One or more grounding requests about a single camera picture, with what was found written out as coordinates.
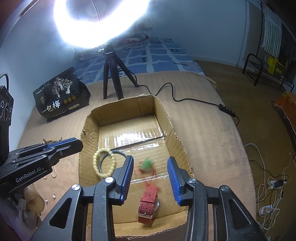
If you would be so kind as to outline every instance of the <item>silver bangle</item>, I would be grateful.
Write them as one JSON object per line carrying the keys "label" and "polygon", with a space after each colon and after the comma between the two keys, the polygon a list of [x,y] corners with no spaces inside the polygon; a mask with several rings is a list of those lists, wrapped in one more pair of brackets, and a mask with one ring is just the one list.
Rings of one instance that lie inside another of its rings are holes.
{"label": "silver bangle", "polygon": [[[122,155],[122,156],[124,156],[125,158],[127,157],[127,155],[124,154],[122,151],[113,150],[112,152],[113,152],[114,154]],[[99,171],[100,171],[101,174],[103,174],[103,173],[102,173],[102,163],[103,163],[104,159],[105,159],[108,155],[109,155],[108,153],[105,154],[105,155],[103,155],[102,159],[100,160],[100,163],[99,163]]]}

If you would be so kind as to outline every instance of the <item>red watch strap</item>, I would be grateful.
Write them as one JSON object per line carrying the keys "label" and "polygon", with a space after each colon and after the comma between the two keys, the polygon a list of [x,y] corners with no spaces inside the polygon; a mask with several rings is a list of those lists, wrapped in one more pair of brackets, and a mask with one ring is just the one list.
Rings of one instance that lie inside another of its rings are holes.
{"label": "red watch strap", "polygon": [[138,222],[143,224],[151,223],[154,205],[157,198],[156,187],[149,186],[145,189],[144,195],[141,198],[141,203],[139,206],[139,217]]}

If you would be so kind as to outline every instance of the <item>orange cloth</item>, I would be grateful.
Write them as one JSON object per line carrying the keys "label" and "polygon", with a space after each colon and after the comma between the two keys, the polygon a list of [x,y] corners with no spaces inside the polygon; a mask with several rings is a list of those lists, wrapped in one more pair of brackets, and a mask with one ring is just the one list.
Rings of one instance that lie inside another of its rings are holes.
{"label": "orange cloth", "polygon": [[275,104],[283,109],[290,120],[294,132],[296,132],[296,94],[285,92],[277,99]]}

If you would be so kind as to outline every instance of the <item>cardboard box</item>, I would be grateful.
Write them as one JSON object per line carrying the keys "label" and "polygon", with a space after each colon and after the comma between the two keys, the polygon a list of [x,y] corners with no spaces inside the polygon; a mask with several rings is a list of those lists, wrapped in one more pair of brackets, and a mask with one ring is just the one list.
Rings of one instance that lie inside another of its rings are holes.
{"label": "cardboard box", "polygon": [[[111,102],[95,108],[86,118],[81,133],[83,150],[79,157],[79,183],[83,186],[97,184],[101,179],[92,167],[94,153],[100,148],[121,150],[134,157],[134,171],[127,200],[123,206],[113,206],[115,235],[117,237],[149,236],[177,228],[187,220],[186,207],[177,205],[173,198],[167,173],[167,159],[174,156],[179,167],[192,169],[182,143],[159,99],[155,96],[138,96]],[[150,157],[156,175],[141,174],[139,163]],[[116,155],[117,167],[124,157]],[[110,158],[102,164],[102,172],[109,169]],[[140,198],[146,183],[160,188],[159,209],[154,213],[152,225],[138,223]],[[87,224],[91,227],[91,209]]]}

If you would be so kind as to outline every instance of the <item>wooden floor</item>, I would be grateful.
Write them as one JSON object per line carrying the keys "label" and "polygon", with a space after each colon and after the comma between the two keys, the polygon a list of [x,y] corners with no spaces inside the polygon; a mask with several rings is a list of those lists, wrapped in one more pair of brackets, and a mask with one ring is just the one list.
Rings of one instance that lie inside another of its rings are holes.
{"label": "wooden floor", "polygon": [[[205,75],[217,83],[216,90],[225,105],[240,118],[237,128],[242,142],[256,144],[265,168],[274,176],[281,175],[283,169],[289,165],[289,153],[292,156],[295,153],[287,130],[272,107],[272,101],[275,101],[282,92],[261,84],[253,86],[252,81],[236,67],[207,61],[197,62]],[[262,166],[258,153],[252,147],[246,147],[246,153],[249,160],[256,160]],[[250,165],[256,187],[263,183],[263,170],[254,162]],[[271,236],[271,240],[281,239],[296,216],[296,167],[293,161],[285,173],[289,175],[289,180],[284,185],[284,196],[278,206],[281,211],[274,227],[267,234]],[[265,203],[269,205],[270,199],[267,198]]]}

